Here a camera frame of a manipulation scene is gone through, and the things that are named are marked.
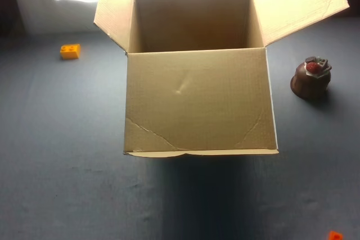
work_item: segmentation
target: gray tabletop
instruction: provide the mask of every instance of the gray tabletop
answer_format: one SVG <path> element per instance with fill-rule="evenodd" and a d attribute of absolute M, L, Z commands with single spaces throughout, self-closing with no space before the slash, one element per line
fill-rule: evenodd
<path fill-rule="evenodd" d="M 105 34 L 5 41 L 0 239 L 360 239 L 359 35 L 330 19 L 268 47 L 279 155 L 171 159 L 122 154 L 127 62 Z M 309 56 L 333 66 L 316 103 L 290 90 Z"/>

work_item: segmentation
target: red-orange block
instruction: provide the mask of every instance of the red-orange block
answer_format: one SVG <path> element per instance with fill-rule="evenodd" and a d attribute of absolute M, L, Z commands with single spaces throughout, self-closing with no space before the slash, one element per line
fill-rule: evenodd
<path fill-rule="evenodd" d="M 78 59 L 80 57 L 80 52 L 80 44 L 63 45 L 60 49 L 62 59 Z"/>
<path fill-rule="evenodd" d="M 337 232 L 330 232 L 328 240 L 343 240 L 343 235 Z"/>

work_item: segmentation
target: raspberry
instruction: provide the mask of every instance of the raspberry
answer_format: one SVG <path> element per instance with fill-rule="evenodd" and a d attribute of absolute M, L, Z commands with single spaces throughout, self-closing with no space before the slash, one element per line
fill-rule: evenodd
<path fill-rule="evenodd" d="M 321 66 L 318 63 L 308 63 L 306 65 L 306 70 L 312 74 L 318 74 L 321 71 Z"/>

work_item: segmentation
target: chocolate piece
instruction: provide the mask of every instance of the chocolate piece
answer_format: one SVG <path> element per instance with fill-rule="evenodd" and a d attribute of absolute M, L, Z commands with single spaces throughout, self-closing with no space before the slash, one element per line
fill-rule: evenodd
<path fill-rule="evenodd" d="M 321 68 L 308 69 L 310 71 L 316 70 L 317 73 L 311 73 L 307 70 L 307 65 L 309 63 L 316 63 Z M 331 66 L 328 63 L 327 59 L 321 59 L 319 57 L 309 57 L 305 62 L 301 63 L 296 69 L 294 77 L 291 79 L 290 87 L 291 90 L 300 98 L 304 99 L 315 99 L 322 97 L 326 90 L 327 85 L 330 82 Z"/>

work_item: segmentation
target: open cardboard box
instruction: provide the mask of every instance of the open cardboard box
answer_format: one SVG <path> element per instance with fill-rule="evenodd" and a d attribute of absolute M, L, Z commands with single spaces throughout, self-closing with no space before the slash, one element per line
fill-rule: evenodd
<path fill-rule="evenodd" d="M 347 7 L 346 0 L 100 0 L 94 22 L 128 56 L 124 152 L 278 153 L 266 46 Z"/>

